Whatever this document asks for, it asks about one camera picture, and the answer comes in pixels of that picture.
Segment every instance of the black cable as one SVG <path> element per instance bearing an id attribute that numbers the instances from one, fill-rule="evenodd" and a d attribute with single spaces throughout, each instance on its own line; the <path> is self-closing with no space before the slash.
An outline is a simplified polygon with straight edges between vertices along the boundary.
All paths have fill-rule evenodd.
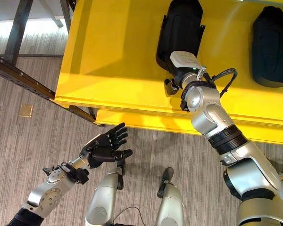
<path id="1" fill-rule="evenodd" d="M 209 81 L 209 82 L 214 82 L 214 81 L 216 81 L 217 79 L 220 79 L 220 78 L 222 78 L 223 76 L 226 76 L 226 75 L 228 75 L 228 74 L 233 74 L 233 76 L 232 76 L 230 82 L 229 82 L 229 83 L 224 87 L 224 89 L 220 92 L 220 97 L 222 97 L 222 95 L 227 92 L 227 89 L 230 87 L 230 85 L 232 84 L 232 82 L 233 82 L 233 81 L 235 80 L 235 78 L 237 77 L 238 73 L 237 73 L 236 69 L 235 69 L 235 68 L 229 68 L 229 69 L 227 69 L 227 70 L 225 70 L 225 71 L 219 73 L 218 75 L 214 75 L 214 76 L 211 78 L 211 80 Z"/>
<path id="2" fill-rule="evenodd" d="M 114 221 L 116 220 L 116 218 L 118 218 L 123 212 L 125 212 L 127 209 L 130 209 L 130 208 L 134 208 L 134 209 L 137 209 L 137 210 L 138 210 L 138 212 L 139 212 L 139 214 L 140 214 L 140 217 L 141 217 L 142 224 L 143 224 L 144 226 L 146 226 L 145 223 L 143 222 L 142 214 L 141 214 L 140 209 L 137 208 L 137 207 L 135 207 L 135 206 L 129 206 L 129 207 L 123 209 L 123 210 L 122 210 L 119 214 L 117 214 L 117 216 L 114 218 L 113 224 L 114 224 Z"/>

